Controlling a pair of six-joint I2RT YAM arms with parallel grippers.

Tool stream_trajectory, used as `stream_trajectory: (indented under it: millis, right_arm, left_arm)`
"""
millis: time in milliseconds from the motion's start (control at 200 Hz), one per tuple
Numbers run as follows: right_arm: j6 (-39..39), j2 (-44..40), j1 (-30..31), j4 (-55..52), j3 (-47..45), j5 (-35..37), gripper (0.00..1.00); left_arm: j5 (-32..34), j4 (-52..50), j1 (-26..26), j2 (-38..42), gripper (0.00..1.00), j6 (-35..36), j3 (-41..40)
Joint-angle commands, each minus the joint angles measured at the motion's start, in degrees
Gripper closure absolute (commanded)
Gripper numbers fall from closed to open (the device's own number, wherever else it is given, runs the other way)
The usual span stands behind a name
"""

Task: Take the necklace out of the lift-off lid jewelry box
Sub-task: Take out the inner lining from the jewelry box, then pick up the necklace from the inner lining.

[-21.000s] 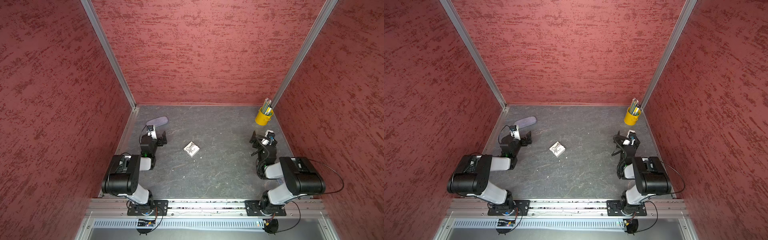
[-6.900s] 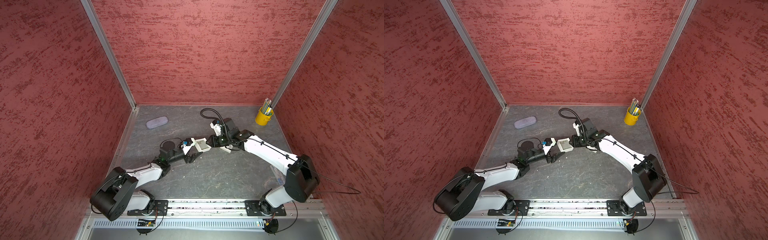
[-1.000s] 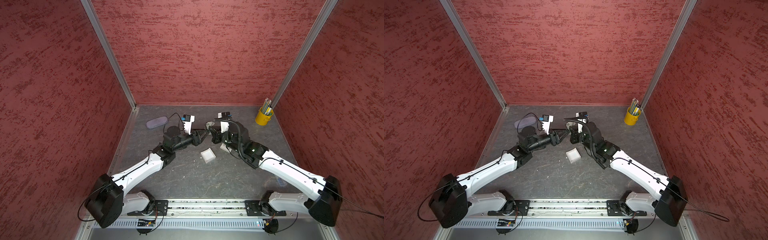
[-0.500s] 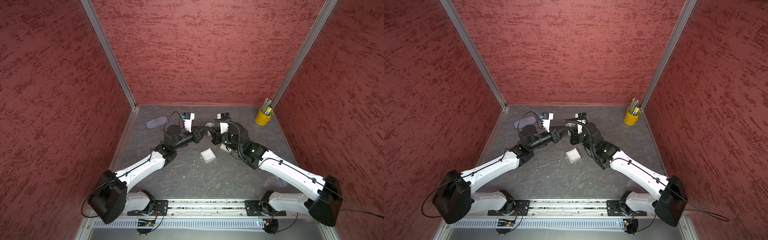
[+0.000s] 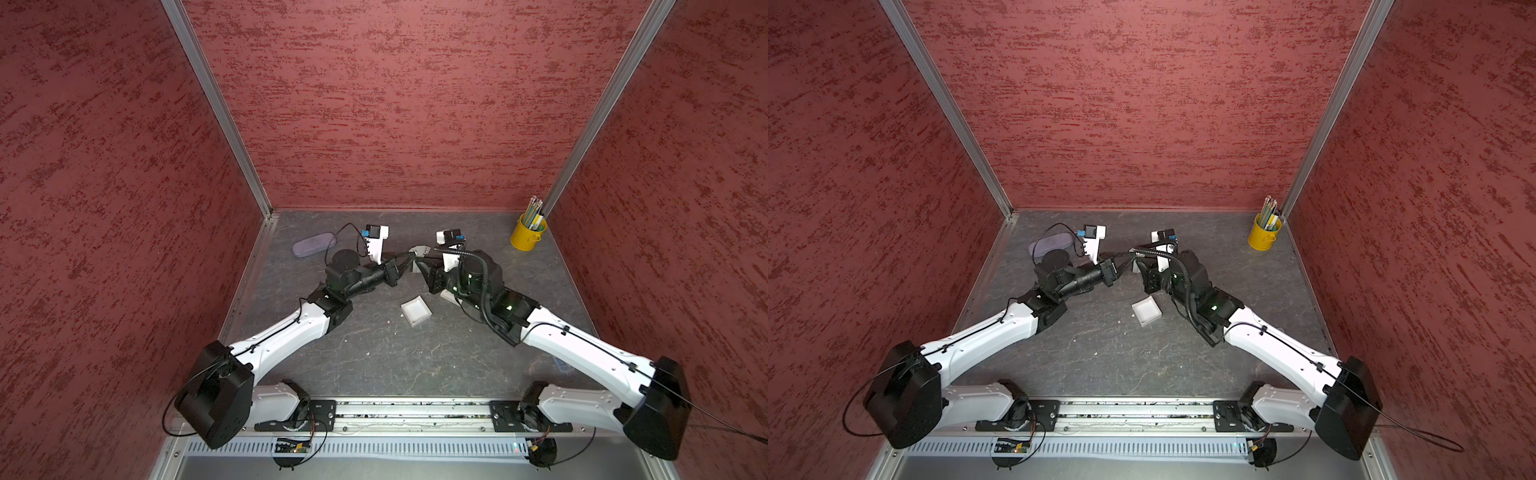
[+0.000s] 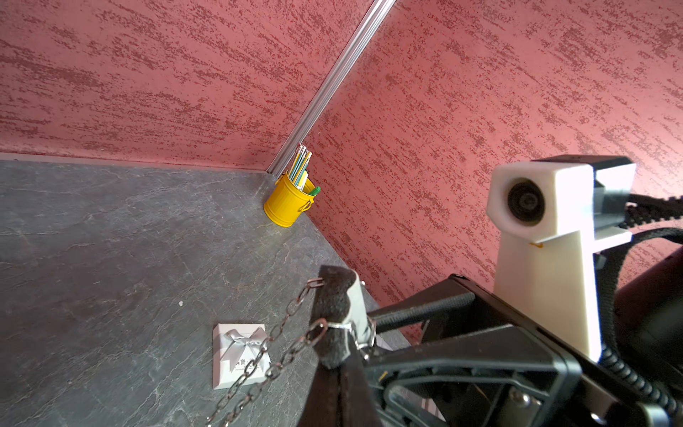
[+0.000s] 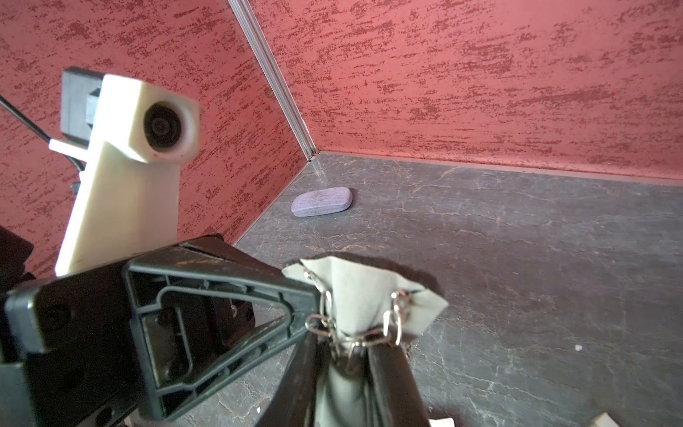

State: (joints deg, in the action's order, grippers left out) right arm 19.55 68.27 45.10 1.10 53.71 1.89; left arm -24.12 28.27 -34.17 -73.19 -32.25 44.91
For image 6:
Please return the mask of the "white jewelry box lid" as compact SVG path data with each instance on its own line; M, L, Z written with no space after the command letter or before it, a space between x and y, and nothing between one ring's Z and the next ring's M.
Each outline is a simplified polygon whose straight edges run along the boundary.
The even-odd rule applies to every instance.
M268 337L264 324L217 324L213 328L214 390L229 389L257 358Z

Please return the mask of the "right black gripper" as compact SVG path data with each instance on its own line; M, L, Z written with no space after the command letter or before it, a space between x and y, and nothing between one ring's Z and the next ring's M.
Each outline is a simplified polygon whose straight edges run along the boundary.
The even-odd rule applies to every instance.
M388 426L653 426L656 406L465 277L372 311L378 334L423 338L365 365Z

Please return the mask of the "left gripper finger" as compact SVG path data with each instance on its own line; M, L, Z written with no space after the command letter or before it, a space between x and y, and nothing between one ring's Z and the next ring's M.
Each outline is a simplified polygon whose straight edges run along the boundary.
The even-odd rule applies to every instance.
M357 352L339 368L318 363L298 426L382 426Z

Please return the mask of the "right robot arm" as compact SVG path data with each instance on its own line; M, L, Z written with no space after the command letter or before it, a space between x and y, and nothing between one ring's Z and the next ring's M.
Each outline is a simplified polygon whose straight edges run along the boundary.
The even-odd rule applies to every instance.
M462 276L374 311L386 332L424 323L423 342L371 357L380 415L398 426L679 426L682 254L626 286L632 243L600 251L599 358L590 361Z

